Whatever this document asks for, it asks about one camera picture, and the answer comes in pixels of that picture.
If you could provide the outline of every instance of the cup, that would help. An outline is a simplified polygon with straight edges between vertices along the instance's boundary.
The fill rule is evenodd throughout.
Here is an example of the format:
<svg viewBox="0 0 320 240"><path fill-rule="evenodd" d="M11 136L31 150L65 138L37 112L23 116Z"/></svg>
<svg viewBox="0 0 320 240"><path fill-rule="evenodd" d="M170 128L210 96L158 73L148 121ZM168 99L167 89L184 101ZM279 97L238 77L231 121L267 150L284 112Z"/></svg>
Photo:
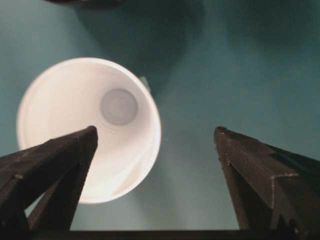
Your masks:
<svg viewBox="0 0 320 240"><path fill-rule="evenodd" d="M161 121L148 89L109 60L75 58L41 73L17 113L21 150L96 126L98 147L79 202L114 200L134 189L153 167Z"/></svg>

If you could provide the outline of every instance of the teal surface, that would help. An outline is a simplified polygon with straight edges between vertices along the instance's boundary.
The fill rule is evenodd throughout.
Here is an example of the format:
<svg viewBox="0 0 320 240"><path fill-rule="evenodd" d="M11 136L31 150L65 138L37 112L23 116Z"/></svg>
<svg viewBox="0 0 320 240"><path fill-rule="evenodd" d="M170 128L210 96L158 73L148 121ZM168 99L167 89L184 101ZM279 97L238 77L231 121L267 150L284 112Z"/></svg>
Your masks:
<svg viewBox="0 0 320 240"><path fill-rule="evenodd" d="M236 229L213 143L217 126L320 159L320 2L129 0L85 10L0 2L0 155L18 150L16 113L32 80L98 57L145 76L162 120L148 177L73 230Z"/></svg>

